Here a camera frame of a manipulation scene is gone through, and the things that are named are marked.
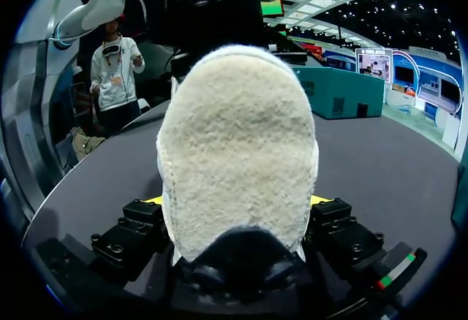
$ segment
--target vr headset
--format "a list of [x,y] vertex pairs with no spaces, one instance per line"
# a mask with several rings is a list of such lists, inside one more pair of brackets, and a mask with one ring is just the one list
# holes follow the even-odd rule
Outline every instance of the vr headset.
[[109,45],[102,50],[102,55],[107,58],[111,55],[118,55],[120,53],[120,45]]

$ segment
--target white jacket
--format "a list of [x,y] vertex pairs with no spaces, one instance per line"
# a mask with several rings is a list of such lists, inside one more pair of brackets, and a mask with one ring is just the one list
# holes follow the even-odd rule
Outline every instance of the white jacket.
[[[101,111],[133,102],[137,99],[135,92],[135,77],[133,72],[141,73],[145,69],[145,61],[141,66],[133,64],[133,58],[141,55],[136,42],[130,37],[122,37],[121,62],[118,63],[118,55],[107,59],[102,55],[102,45],[94,51],[91,60],[91,89],[99,87],[99,108]],[[112,85],[110,76],[117,73],[122,76],[122,86]]]

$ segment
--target black pants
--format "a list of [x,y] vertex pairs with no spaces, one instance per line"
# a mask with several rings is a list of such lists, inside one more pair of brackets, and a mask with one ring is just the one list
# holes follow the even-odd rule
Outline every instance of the black pants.
[[133,122],[141,115],[138,101],[133,101],[123,106],[105,110],[99,114],[99,124],[104,127],[104,136],[111,137],[124,126]]

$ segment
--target exhibition booth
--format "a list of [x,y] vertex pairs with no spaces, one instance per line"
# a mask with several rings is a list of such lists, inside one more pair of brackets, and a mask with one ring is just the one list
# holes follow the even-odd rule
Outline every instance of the exhibition booth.
[[463,114],[464,84],[461,67],[444,53],[421,47],[409,50],[346,48],[292,38],[304,48],[319,47],[326,65],[357,72],[384,82],[384,103],[392,109],[419,115],[443,133],[442,141],[455,149]]

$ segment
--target ceiling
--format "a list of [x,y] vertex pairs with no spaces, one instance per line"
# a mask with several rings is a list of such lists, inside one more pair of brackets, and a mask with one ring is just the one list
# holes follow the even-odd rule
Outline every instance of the ceiling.
[[[278,30],[288,28],[292,36],[348,48],[425,47],[459,62],[450,18],[437,0],[283,0],[283,4],[283,18],[265,21]],[[338,26],[352,36],[345,34],[340,41]]]

